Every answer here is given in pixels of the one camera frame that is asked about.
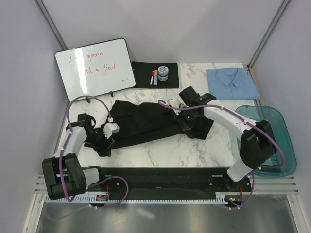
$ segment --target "red writing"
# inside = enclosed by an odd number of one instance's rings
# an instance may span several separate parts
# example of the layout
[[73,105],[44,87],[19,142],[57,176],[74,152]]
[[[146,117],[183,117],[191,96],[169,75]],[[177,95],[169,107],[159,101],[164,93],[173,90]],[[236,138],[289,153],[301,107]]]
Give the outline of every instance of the red writing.
[[114,69],[117,69],[115,63],[111,67],[107,66],[107,64],[104,64],[104,73],[103,73],[103,75],[106,75],[108,70],[114,70]]
[[93,72],[92,72],[91,68],[86,69],[86,72],[85,72],[86,75],[87,75],[87,74],[92,74],[92,73],[93,73]]
[[125,84],[128,84],[128,83],[130,83],[130,80],[128,78],[126,78],[126,79],[123,79],[122,82]]
[[88,57],[88,59],[89,59],[89,61],[88,62],[91,62],[92,61],[92,58],[94,58],[94,57],[97,57],[97,56],[102,56],[102,52],[100,52],[100,53],[94,53],[94,54],[90,54],[90,55],[88,55],[87,57]]
[[[70,58],[70,62],[72,62],[72,61],[73,61],[72,57],[70,56],[69,58]],[[70,62],[68,62],[68,64],[69,64]]]

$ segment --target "folded shirt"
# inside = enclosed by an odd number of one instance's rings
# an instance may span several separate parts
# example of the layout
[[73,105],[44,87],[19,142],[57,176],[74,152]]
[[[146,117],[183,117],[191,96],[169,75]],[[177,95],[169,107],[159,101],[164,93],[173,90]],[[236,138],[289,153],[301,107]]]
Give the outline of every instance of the folded shirt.
[[219,100],[255,100],[259,93],[244,68],[208,69],[209,92]]

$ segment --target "marble surface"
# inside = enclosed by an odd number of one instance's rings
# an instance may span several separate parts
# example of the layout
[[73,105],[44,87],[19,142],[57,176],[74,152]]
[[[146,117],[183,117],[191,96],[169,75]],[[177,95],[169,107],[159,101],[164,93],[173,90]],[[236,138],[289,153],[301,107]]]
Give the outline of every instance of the marble surface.
[[[206,69],[241,68],[241,63],[208,63],[208,64],[180,64],[182,89],[192,86],[199,94],[208,92]],[[111,109],[115,100],[127,100],[134,104],[143,102],[167,101],[176,97],[182,89],[136,90],[126,89],[115,93],[99,96]],[[244,104],[254,105],[252,100],[222,101],[227,108],[236,110]],[[72,105],[71,121],[76,121],[78,114],[88,113],[95,117],[96,127],[103,124],[107,118],[106,109],[96,100],[87,103],[85,100]],[[63,128],[61,142],[65,138]],[[103,167],[220,167],[231,166],[236,161],[232,155],[236,147],[233,136],[227,129],[214,122],[206,140],[189,139],[185,135],[175,135],[140,145],[112,150],[111,157],[99,157],[91,149],[82,147],[78,159],[81,166]]]

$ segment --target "red marker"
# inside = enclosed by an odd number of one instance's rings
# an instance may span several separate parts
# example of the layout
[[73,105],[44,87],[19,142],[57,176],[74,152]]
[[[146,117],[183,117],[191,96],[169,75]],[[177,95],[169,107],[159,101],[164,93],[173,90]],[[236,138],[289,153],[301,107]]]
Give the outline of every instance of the red marker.
[[152,86],[152,83],[154,82],[154,75],[155,75],[155,72],[152,71],[151,80],[150,80],[150,86]]

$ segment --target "translucent tray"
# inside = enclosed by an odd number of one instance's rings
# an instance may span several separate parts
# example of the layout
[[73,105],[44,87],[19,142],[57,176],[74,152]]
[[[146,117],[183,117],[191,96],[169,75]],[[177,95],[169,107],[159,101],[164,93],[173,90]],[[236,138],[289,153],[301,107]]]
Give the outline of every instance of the translucent tray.
[[[297,167],[297,161],[293,150],[291,138],[289,136],[282,114],[277,109],[269,106],[250,105],[242,105],[241,107],[237,108],[236,112],[255,121],[267,120],[271,124],[274,136],[276,138],[276,143],[281,147],[285,155],[286,162],[283,168],[263,168],[260,171],[257,170],[255,174],[265,177],[284,177],[293,174]],[[240,152],[241,142],[239,140],[237,141],[238,149]],[[277,166],[280,163],[281,156],[277,152],[264,164]]]

